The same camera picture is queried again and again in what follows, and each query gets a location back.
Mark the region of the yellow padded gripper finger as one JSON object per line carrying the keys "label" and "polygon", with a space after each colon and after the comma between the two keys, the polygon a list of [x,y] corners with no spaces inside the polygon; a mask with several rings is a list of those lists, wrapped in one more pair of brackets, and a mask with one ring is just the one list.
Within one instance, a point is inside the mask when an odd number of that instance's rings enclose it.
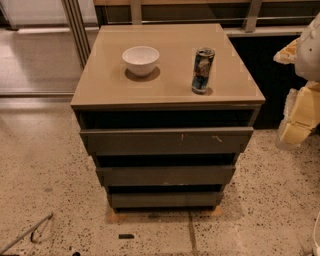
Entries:
{"label": "yellow padded gripper finger", "polygon": [[320,83],[308,81],[299,90],[291,89],[283,114],[276,146],[279,149],[296,149],[320,124]]}
{"label": "yellow padded gripper finger", "polygon": [[294,64],[296,59],[296,48],[299,39],[294,39],[287,46],[278,51],[273,60],[280,64]]}

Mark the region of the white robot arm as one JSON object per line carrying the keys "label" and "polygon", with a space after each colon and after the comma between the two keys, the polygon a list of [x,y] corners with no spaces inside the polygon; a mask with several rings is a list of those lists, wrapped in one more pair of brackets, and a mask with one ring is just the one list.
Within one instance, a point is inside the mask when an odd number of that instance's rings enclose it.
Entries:
{"label": "white robot arm", "polygon": [[276,146],[293,150],[320,124],[320,13],[273,60],[293,64],[295,74],[307,81],[301,89],[289,91],[278,128]]}

